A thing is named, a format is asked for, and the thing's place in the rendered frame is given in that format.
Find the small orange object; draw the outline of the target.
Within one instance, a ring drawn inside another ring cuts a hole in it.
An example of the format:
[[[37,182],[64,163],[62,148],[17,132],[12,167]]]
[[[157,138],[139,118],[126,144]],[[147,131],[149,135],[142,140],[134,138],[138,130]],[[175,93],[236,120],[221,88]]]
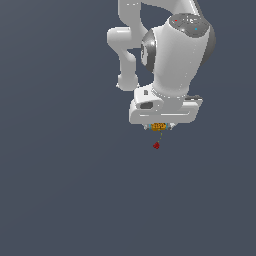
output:
[[[166,130],[166,123],[154,123],[151,124],[151,130],[152,131],[161,131],[161,130]]]

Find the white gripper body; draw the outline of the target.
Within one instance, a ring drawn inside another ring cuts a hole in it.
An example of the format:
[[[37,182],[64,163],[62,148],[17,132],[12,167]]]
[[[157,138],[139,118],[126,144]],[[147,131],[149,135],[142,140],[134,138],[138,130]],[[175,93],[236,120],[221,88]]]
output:
[[[129,109],[131,124],[190,123],[195,120],[203,98],[195,96],[168,97],[158,94],[152,85],[136,88]]]

